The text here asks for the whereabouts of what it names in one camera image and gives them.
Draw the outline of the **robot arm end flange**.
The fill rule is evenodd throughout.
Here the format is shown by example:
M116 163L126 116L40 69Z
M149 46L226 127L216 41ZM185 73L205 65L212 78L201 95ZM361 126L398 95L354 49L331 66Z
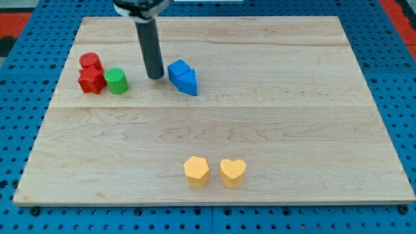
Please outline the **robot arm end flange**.
M115 11L137 23L147 23L169 7L171 0L112 0Z

